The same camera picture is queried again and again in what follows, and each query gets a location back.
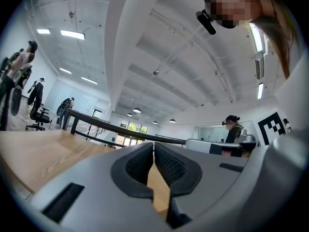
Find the person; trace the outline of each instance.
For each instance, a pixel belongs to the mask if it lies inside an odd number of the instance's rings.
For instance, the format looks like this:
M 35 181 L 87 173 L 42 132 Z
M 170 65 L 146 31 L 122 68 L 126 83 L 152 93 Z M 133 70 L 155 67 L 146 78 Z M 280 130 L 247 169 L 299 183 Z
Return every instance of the person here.
M 42 77 L 38 81 L 35 81 L 32 87 L 34 86 L 34 90 L 29 95 L 29 98 L 27 100 L 27 105 L 31 105 L 34 100 L 37 100 L 38 104 L 41 104 L 42 102 L 42 96 L 43 96 L 43 82 L 45 82 L 45 79 Z
M 73 108 L 73 106 L 74 106 L 74 101 L 75 101 L 75 99 L 72 97 L 71 99 L 70 99 L 70 102 L 66 105 L 66 108 L 65 108 L 65 110 L 64 110 L 64 112 L 63 112 L 63 114 L 60 116 L 60 118 L 59 118 L 59 126 L 61 126 L 61 124 L 62 124 L 62 119 L 64 118 L 64 124 L 66 124 L 66 122 L 67 122 L 67 119 L 68 119 L 68 109 L 70 108 L 70 109 L 72 109 Z
M 284 118 L 283 121 L 284 121 L 284 125 L 286 127 L 287 132 L 290 133 L 291 132 L 291 126 L 290 126 L 289 121 L 286 118 Z
M 211 18 L 226 28 L 254 24 L 273 43 L 285 78 L 290 76 L 290 49 L 300 43 L 292 14 L 281 0 L 204 0 Z
M 272 43 L 286 81 L 276 91 L 280 108 L 289 117 L 294 129 L 308 128 L 309 49 L 303 35 L 307 35 L 303 11 L 293 0 L 204 0 L 205 11 L 221 26 L 255 25 Z
M 35 41 L 29 41 L 29 46 L 25 51 L 20 52 L 18 57 L 9 63 L 8 72 L 2 77 L 2 83 L 0 86 L 0 104 L 5 97 L 4 108 L 1 116 L 0 131 L 5 131 L 7 126 L 8 112 L 10 106 L 10 94 L 16 84 L 16 75 L 18 72 L 26 67 L 31 66 L 31 62 L 34 60 L 35 52 L 38 49 L 38 45 Z
M 244 127 L 238 123 L 239 120 L 240 120 L 239 117 L 234 116 L 234 115 L 229 115 L 225 119 L 225 121 L 222 122 L 222 125 L 225 125 L 226 129 L 229 130 L 225 143 L 233 144 L 234 140 L 236 139 L 237 132 L 239 130 L 244 129 Z M 229 147 L 222 147 L 222 155 L 241 157 L 242 150 L 229 148 Z

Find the vr headset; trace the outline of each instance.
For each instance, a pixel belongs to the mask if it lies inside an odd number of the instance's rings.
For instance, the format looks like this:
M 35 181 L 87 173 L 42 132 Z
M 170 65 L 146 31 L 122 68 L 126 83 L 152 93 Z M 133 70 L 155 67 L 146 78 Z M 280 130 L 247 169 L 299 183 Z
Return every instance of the vr headset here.
M 198 11 L 196 13 L 196 16 L 199 22 L 207 29 L 207 31 L 211 35 L 214 35 L 216 33 L 216 29 L 212 25 L 212 22 L 214 20 L 226 29 L 233 29 L 237 25 L 237 22 L 235 21 L 222 20 L 221 15 L 216 15 L 215 8 L 211 8 L 211 0 L 204 0 L 204 2 L 205 9 L 202 11 Z

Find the ceiling lamp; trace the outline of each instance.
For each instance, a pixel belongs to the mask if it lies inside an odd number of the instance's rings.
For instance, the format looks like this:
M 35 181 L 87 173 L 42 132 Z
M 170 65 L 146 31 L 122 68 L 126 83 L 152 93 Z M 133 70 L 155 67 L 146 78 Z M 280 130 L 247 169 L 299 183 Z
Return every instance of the ceiling lamp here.
M 63 71 L 63 72 L 66 72 L 66 73 L 72 74 L 72 72 L 69 72 L 69 71 L 67 71 L 67 70 L 65 70 L 65 69 L 63 69 L 63 68 L 60 68 L 60 67 L 59 67 L 59 69 L 60 69 L 61 71 Z
M 135 113 L 138 113 L 138 114 L 141 113 L 141 110 L 140 110 L 138 107 L 134 108 L 133 111 L 134 111 Z
M 259 92 L 258 92 L 258 94 L 257 94 L 257 99 L 258 99 L 258 100 L 262 98 L 263 88 L 264 88 L 264 83 L 261 83 L 261 84 L 259 85 Z
M 263 45 L 262 45 L 262 40 L 261 40 L 261 35 L 259 32 L 259 29 L 256 27 L 255 24 L 249 23 L 251 27 L 251 31 L 253 34 L 254 42 L 255 42 L 255 48 L 257 52 L 260 52 L 263 50 Z
M 94 81 L 89 80 L 89 79 L 87 79 L 87 78 L 84 78 L 84 77 L 82 77 L 82 76 L 81 76 L 81 78 L 84 79 L 84 80 L 86 80 L 86 81 L 88 81 L 88 82 L 90 82 L 90 83 L 98 84 L 97 82 L 94 82 Z
M 80 40 L 85 39 L 84 33 L 77 33 L 77 32 L 61 30 L 61 34 L 64 35 L 64 36 L 69 36 L 69 37 L 77 38 L 77 39 L 80 39 Z
M 49 29 L 37 29 L 39 34 L 50 34 Z

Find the black office chair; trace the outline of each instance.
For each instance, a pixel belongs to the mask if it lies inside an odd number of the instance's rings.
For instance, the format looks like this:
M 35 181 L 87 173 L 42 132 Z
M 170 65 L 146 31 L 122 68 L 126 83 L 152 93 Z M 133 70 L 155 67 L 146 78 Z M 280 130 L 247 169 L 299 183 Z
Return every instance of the black office chair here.
M 35 120 L 35 122 L 37 124 L 26 126 L 26 130 L 28 130 L 28 128 L 35 128 L 37 131 L 38 130 L 44 131 L 45 128 L 41 127 L 40 123 L 41 123 L 41 125 L 43 125 L 43 123 L 49 123 L 50 122 L 49 116 L 45 115 L 45 114 L 49 114 L 47 112 L 47 109 L 42 107 L 42 110 L 40 110 L 41 113 L 38 113 L 38 109 L 39 109 L 39 107 L 37 108 L 37 104 L 34 103 L 33 108 L 30 112 L 30 118 L 32 120 Z

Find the desk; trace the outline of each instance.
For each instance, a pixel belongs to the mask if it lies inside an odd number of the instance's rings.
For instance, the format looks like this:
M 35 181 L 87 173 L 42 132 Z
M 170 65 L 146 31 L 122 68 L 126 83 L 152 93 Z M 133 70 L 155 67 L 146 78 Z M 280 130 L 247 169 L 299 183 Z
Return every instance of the desk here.
M 79 161 L 113 150 L 117 149 L 91 143 L 64 130 L 0 133 L 1 163 L 30 193 Z M 164 212 L 169 205 L 169 188 L 155 164 L 149 172 L 148 186 L 154 190 L 154 208 Z

